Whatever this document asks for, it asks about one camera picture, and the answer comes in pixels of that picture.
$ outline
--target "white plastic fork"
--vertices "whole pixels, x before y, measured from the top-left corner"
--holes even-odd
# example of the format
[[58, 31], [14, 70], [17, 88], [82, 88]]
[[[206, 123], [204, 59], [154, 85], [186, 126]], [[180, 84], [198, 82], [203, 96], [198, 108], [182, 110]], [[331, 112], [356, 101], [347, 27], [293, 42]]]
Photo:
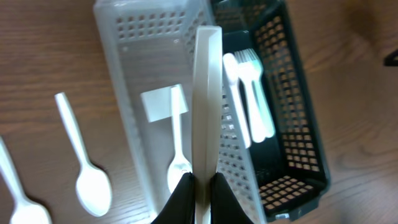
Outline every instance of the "white plastic fork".
[[246, 53], [249, 54], [249, 56], [252, 58], [251, 63], [254, 69], [259, 74], [259, 78], [253, 81], [254, 91], [257, 97], [257, 103], [259, 104], [260, 115], [268, 133], [266, 137], [271, 138], [275, 134], [275, 126], [274, 122], [272, 121], [271, 111], [269, 110], [268, 102], [264, 95], [264, 89], [261, 85], [261, 77], [264, 74], [264, 68], [262, 67], [262, 63], [253, 49], [247, 49]]
[[[239, 62], [239, 77], [246, 89], [252, 140], [262, 142], [266, 137], [270, 138], [275, 134], [274, 123], [260, 83], [264, 69], [253, 49], [242, 50], [234, 54]], [[257, 100], [254, 96], [252, 83], [254, 83]]]

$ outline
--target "plastic utensil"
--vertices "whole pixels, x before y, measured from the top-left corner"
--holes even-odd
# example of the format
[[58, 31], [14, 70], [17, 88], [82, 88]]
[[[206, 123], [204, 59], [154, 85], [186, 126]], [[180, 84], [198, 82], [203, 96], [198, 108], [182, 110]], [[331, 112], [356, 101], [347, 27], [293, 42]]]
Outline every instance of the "plastic utensil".
[[197, 29], [192, 95], [192, 166], [197, 223], [210, 219], [210, 179], [216, 174], [221, 134], [222, 30]]
[[15, 206], [10, 224], [51, 224], [51, 217], [47, 209], [26, 197], [2, 137], [0, 137], [0, 171], [14, 198]]
[[272, 116], [268, 107], [266, 96], [264, 95], [264, 89], [262, 88], [261, 85], [261, 77], [262, 74], [264, 73], [264, 68], [262, 67], [262, 63], [253, 49], [247, 49], [244, 51], [244, 53], [247, 55], [247, 57], [251, 58], [253, 69], [255, 72], [259, 74], [259, 78], [253, 81], [254, 91], [256, 92], [257, 102], [259, 104], [259, 109], [260, 109], [260, 115], [262, 121], [264, 122], [264, 126], [266, 127], [267, 130], [266, 137], [271, 138], [275, 134], [275, 126], [274, 122], [272, 121]]
[[223, 56], [224, 68], [226, 70], [226, 77], [228, 79], [229, 88], [232, 93], [232, 100], [235, 105], [235, 112], [238, 117], [238, 122], [241, 127], [243, 141], [245, 148], [250, 147], [251, 140], [248, 129], [248, 124], [246, 122], [246, 118], [244, 117], [244, 110], [242, 106], [241, 96], [239, 94], [239, 77], [237, 74], [238, 71], [238, 62], [235, 59], [235, 56], [231, 53], [225, 54]]
[[267, 130], [262, 121], [252, 85], [254, 80], [259, 79], [260, 74], [253, 69], [251, 59], [243, 51], [234, 54], [239, 63], [238, 76], [246, 90], [251, 137], [254, 142], [263, 142], [267, 136]]
[[171, 88], [171, 96], [171, 114], [175, 156], [169, 166], [169, 169], [167, 170], [167, 184], [169, 185], [170, 193], [174, 191], [184, 173], [192, 172], [192, 165], [185, 158], [182, 152], [180, 90], [178, 89], [178, 86]]
[[76, 194], [85, 210], [92, 216], [105, 215], [112, 201], [111, 184], [104, 171], [89, 160], [83, 138], [65, 93], [55, 95], [63, 125], [80, 162], [80, 173], [76, 182]]

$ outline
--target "cutlery tray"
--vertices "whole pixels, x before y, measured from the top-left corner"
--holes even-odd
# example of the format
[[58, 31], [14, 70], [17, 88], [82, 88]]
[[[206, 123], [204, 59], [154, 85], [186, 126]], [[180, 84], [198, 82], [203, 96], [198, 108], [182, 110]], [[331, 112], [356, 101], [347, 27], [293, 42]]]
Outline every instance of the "cutlery tray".
[[[252, 142], [248, 150], [267, 221], [296, 220], [318, 207], [330, 187], [330, 176], [285, 2], [213, 0], [211, 4], [216, 24], [223, 28], [224, 54], [253, 48], [264, 67], [261, 83], [276, 133]], [[247, 115], [242, 83], [239, 89]], [[223, 146], [219, 164], [228, 174], [234, 163], [224, 159]], [[232, 188], [239, 184], [230, 175], [227, 180]]]
[[[134, 222], [153, 220], [170, 197], [167, 169], [174, 157], [171, 118], [149, 122], [141, 94], [181, 84], [188, 112], [181, 114], [182, 147], [192, 163], [192, 80], [195, 36], [200, 25], [214, 25], [206, 0], [97, 0], [95, 16], [121, 113], [127, 141], [135, 164], [142, 204], [132, 206]], [[265, 223], [249, 152], [243, 146], [234, 122], [229, 92], [223, 92], [220, 158], [232, 161], [218, 170], [231, 185], [246, 214], [254, 223]]]

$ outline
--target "clear plastic basket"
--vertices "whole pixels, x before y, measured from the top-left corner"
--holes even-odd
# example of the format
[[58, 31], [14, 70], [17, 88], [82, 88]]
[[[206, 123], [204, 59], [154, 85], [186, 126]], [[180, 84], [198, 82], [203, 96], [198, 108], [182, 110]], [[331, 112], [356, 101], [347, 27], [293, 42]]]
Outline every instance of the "clear plastic basket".
[[[183, 152], [191, 160], [192, 66], [195, 34], [215, 24], [205, 0], [98, 0], [95, 16], [131, 148], [152, 220], [170, 197], [167, 168], [174, 156], [171, 118], [149, 123], [141, 93], [181, 84], [188, 112], [182, 114]], [[228, 180], [254, 223], [265, 223], [251, 158], [243, 144], [234, 105], [222, 99], [218, 171]]]

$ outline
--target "white plastic spoon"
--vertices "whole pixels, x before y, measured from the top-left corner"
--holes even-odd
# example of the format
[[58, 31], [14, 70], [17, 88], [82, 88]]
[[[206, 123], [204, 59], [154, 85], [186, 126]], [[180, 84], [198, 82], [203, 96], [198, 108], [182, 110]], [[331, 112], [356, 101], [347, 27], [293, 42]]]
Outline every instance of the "white plastic spoon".
[[174, 138], [175, 156], [167, 171], [167, 184], [170, 193], [180, 182], [182, 175], [186, 172], [192, 172], [191, 163], [185, 158], [182, 152], [181, 139], [181, 120], [180, 120], [180, 90], [177, 86], [171, 88], [171, 109], [172, 109], [172, 125]]
[[65, 93], [55, 95], [63, 125], [80, 162], [80, 174], [76, 182], [76, 194], [83, 208], [93, 216], [105, 215], [111, 206], [112, 191], [108, 176], [89, 160], [83, 138]]
[[12, 197], [14, 197], [14, 213], [11, 216], [10, 224], [51, 224], [51, 218], [47, 209], [43, 205], [35, 203], [26, 197], [14, 164], [1, 137], [0, 172]]

